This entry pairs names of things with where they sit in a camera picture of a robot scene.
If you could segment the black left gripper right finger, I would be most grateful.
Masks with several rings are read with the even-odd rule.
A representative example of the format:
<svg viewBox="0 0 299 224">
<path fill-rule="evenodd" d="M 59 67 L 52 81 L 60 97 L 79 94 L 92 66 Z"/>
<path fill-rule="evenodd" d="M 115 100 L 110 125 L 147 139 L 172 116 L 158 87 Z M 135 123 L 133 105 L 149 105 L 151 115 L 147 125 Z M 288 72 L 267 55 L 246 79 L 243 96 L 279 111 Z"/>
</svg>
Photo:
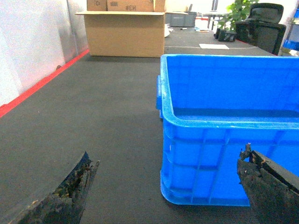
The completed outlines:
<svg viewBox="0 0 299 224">
<path fill-rule="evenodd" d="M 250 207 L 261 224 L 299 222 L 299 177 L 247 143 L 237 160 L 237 174 Z"/>
</svg>

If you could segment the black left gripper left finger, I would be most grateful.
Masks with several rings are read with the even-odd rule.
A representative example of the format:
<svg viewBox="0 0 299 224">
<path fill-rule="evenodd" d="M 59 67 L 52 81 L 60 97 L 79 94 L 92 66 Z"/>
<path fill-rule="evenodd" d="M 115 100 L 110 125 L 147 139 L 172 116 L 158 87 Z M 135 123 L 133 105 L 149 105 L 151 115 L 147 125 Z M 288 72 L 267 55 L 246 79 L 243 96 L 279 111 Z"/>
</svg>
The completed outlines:
<svg viewBox="0 0 299 224">
<path fill-rule="evenodd" d="M 87 195 L 97 174 L 100 161 L 85 152 L 75 168 L 44 199 L 34 201 L 14 220 L 15 224 L 79 224 Z"/>
</svg>

